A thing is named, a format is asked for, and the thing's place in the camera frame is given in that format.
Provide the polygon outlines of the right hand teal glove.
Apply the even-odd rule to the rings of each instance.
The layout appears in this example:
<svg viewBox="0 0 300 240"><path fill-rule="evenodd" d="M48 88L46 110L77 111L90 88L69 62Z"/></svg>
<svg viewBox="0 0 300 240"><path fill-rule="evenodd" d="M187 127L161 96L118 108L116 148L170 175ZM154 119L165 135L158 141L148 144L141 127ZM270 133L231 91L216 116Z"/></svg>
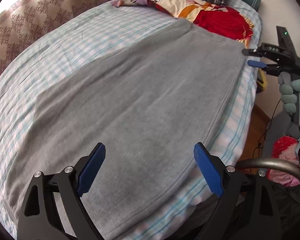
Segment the right hand teal glove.
<svg viewBox="0 0 300 240"><path fill-rule="evenodd" d="M300 79L292 81L289 73L282 72L278 77L278 83L283 110L290 117L297 114L298 125L300 125Z"/></svg>

